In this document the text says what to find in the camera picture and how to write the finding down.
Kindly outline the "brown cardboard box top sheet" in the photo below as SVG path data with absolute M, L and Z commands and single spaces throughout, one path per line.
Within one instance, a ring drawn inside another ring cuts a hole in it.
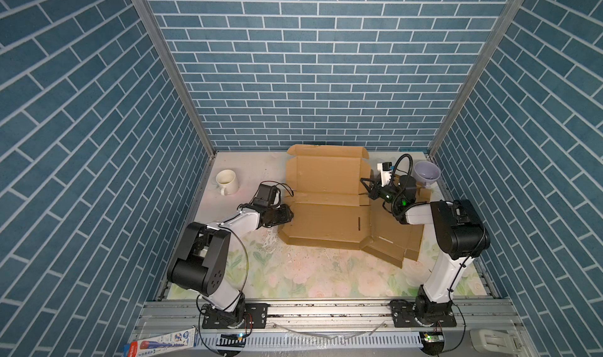
M 286 200 L 294 214 L 279 226 L 288 245 L 361 250 L 372 242 L 371 200 L 361 179 L 372 173 L 362 147 L 297 144 L 288 149 Z

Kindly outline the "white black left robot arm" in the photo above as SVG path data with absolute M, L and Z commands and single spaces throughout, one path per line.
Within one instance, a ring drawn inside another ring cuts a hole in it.
M 168 264 L 168 282 L 196 291 L 225 314 L 241 313 L 243 291 L 225 278 L 231 239 L 242 243 L 243 236 L 252 231 L 291 222 L 294 214 L 285 203 L 286 195 L 295 196 L 290 185 L 263 181 L 252 200 L 240 204 L 232 216 L 209 224 L 188 224 Z

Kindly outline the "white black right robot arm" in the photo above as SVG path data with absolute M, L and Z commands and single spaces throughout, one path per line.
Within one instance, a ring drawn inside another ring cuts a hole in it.
M 463 272 L 490 246 L 488 231 L 467 199 L 432 199 L 431 190 L 413 176 L 402 154 L 366 169 L 361 195 L 370 206 L 370 239 L 362 250 L 397 267 L 418 259 L 426 234 L 433 231 L 437 261 L 414 300 L 391 300 L 394 325 L 456 327 L 453 297 Z

